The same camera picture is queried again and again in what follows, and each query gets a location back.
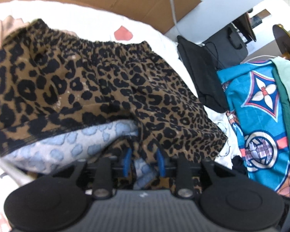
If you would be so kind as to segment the leopard print skirt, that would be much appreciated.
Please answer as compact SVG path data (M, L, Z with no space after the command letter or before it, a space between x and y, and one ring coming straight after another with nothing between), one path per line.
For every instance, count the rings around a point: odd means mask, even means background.
M173 188L158 160L214 159L226 135L146 42L88 41L37 19L0 21L0 157L48 174L132 151L135 190Z

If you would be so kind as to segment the folded black garment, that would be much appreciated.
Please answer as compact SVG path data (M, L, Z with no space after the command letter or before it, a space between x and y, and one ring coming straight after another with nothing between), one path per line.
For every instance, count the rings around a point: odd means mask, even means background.
M200 102L218 113L229 111L226 95L208 51L182 36L177 36L177 51L193 81Z

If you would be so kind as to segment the blue patterned fabric bag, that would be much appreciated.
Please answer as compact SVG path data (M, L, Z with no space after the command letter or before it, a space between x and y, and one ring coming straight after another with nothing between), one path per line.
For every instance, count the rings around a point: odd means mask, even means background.
M242 63L217 75L248 177L290 197L290 103L276 62Z

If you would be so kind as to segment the black bag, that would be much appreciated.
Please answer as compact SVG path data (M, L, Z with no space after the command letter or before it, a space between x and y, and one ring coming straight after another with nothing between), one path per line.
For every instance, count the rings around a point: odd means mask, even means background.
M236 66L248 56L246 44L233 24L228 24L203 44L211 54L217 70Z

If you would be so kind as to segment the cream bear print blanket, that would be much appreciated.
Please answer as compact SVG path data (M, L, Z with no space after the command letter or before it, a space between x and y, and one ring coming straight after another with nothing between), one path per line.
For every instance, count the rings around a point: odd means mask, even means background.
M146 42L181 77L196 96L192 80L177 55L177 46L151 26L101 10L58 2L0 3L0 21L8 17L31 23L40 19L49 28L70 32L91 42L138 44ZM119 186L128 177L114 177L112 162L78 159L13 190L3 211L13 231L219 231L199 210L195 197L180 197L194 190L193 170L200 163L178 156L173 188L135 190ZM0 157L18 173L27 171Z

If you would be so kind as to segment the gold rimmed round stool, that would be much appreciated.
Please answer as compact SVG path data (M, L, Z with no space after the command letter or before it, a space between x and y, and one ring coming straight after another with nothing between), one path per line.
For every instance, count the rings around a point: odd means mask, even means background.
M276 24L272 27L276 44L281 52L281 57L290 61L290 34L282 24Z

